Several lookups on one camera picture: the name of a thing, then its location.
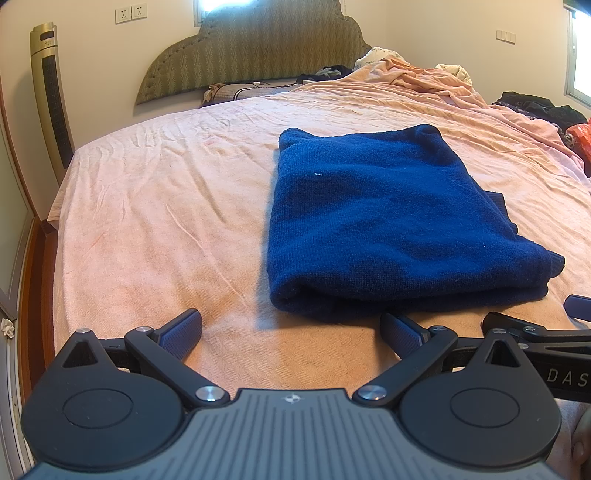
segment tower fan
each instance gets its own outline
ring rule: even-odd
[[[31,32],[31,70],[43,137],[61,184],[74,156],[74,143],[61,88],[57,28],[53,22],[37,25]]]

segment ribbed plate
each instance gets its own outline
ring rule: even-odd
[[[27,475],[35,480],[488,478],[559,479],[543,463],[484,473],[440,462],[410,443],[388,410],[358,406],[344,390],[242,390],[226,407],[197,412],[172,447],[142,465],[92,474],[41,464]]]

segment pink bedsheet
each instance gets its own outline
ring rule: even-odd
[[[78,149],[49,218],[59,223],[56,349],[77,327],[118,337],[196,307],[204,332],[187,364],[230,392],[351,392],[395,362],[377,319],[321,325],[269,302],[277,139],[290,127],[328,136],[425,123],[441,131],[484,189],[505,195],[521,235],[566,257],[546,298],[499,310],[574,328],[564,299],[591,295],[591,184],[582,161],[550,124],[489,107],[442,70],[390,57],[342,80],[162,116]],[[487,312],[414,318],[479,336]],[[580,408],[569,408],[577,412],[565,422],[572,430]]]

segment green upholstered headboard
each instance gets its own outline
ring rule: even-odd
[[[136,105],[213,83],[296,77],[353,67],[371,47],[339,0],[253,0],[212,11],[199,33],[152,62]]]

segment blue towel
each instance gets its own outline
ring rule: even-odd
[[[519,235],[437,128],[279,138],[275,307],[324,321],[536,300],[564,258]]]

